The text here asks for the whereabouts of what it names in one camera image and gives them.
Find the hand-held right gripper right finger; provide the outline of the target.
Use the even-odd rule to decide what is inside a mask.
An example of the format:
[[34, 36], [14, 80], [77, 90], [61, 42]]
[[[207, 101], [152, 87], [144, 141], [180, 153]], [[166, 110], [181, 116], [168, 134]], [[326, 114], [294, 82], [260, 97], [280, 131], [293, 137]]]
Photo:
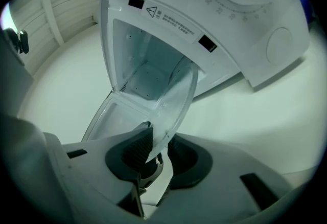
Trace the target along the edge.
[[227, 144], [177, 134], [168, 144], [173, 167], [157, 218], [249, 218], [286, 195], [288, 182], [248, 153]]

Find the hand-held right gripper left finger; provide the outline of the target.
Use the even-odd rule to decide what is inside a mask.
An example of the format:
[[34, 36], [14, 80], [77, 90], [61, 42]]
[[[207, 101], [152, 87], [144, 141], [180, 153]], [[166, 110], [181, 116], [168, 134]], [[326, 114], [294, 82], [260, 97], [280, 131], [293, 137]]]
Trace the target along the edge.
[[145, 223], [140, 170], [152, 150], [153, 128], [62, 145], [45, 134], [56, 177], [68, 200], [73, 223]]

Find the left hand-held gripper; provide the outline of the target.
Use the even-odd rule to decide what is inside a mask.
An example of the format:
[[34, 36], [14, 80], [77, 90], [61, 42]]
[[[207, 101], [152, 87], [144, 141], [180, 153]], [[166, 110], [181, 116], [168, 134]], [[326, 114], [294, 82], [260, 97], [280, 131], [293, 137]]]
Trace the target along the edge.
[[1, 29], [1, 115], [17, 116], [33, 83], [20, 54], [29, 52], [28, 34]]

